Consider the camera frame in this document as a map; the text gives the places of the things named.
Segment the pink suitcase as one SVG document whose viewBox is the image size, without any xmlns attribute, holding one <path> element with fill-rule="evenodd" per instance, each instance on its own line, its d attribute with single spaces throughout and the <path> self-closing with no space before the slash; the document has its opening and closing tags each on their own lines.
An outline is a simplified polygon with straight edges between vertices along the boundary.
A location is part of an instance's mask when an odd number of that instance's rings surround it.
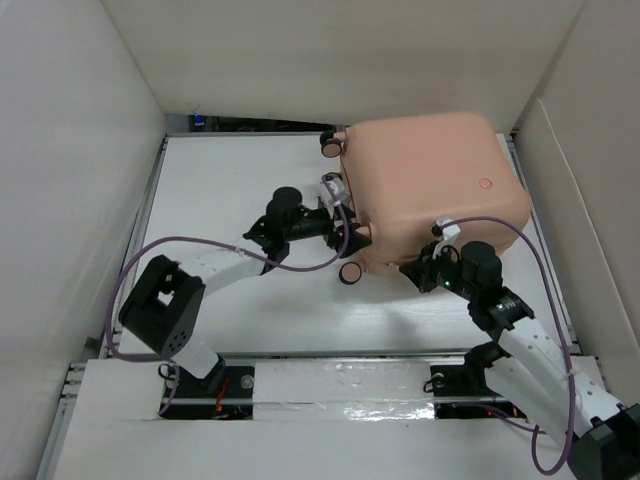
<svg viewBox="0 0 640 480">
<path fill-rule="evenodd" d="M 472 112 L 370 120 L 319 138 L 355 214 L 355 240 L 369 245 L 339 269 L 346 285 L 365 273 L 393 275 L 435 239 L 433 223 L 464 218 L 455 246 L 484 241 L 511 247 L 531 215 L 529 197 L 506 159 L 493 125 Z"/>
</svg>

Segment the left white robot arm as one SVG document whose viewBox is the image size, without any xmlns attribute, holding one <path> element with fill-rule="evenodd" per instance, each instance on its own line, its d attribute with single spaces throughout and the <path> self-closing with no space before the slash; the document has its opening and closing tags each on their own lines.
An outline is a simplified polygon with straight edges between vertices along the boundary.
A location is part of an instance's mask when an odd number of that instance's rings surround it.
<svg viewBox="0 0 640 480">
<path fill-rule="evenodd" d="M 204 334 L 205 299 L 241 280 L 284 269 L 293 241 L 321 237 L 338 258 L 368 246 L 346 205 L 348 198 L 336 176 L 322 178 L 315 209 L 303 205 L 296 188 L 277 189 L 264 214 L 235 244 L 213 242 L 212 251 L 190 260 L 152 258 L 118 313 L 120 323 L 170 362 L 175 381 L 188 377 L 199 395 L 216 394 L 225 361 Z"/>
</svg>

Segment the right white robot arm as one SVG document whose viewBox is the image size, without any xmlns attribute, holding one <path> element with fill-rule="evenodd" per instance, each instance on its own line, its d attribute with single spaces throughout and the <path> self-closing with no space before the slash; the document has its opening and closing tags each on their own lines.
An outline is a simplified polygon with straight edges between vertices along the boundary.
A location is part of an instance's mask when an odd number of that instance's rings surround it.
<svg viewBox="0 0 640 480">
<path fill-rule="evenodd" d="M 638 475 L 638 405 L 624 405 L 570 362 L 533 310 L 504 286 L 491 245 L 474 241 L 454 251 L 430 244 L 399 270 L 423 293 L 442 287 L 467 300 L 473 323 L 489 336 L 465 356 L 467 389 L 513 403 L 562 448 L 576 478 Z"/>
</svg>

